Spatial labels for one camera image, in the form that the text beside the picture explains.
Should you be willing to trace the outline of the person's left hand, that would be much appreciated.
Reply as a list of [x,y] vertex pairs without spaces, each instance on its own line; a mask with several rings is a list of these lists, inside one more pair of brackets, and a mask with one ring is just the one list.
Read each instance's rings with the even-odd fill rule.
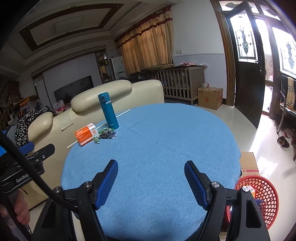
[[13,204],[16,219],[22,225],[28,225],[30,222],[30,212],[28,204],[24,199],[23,193],[18,190],[9,196],[10,201]]

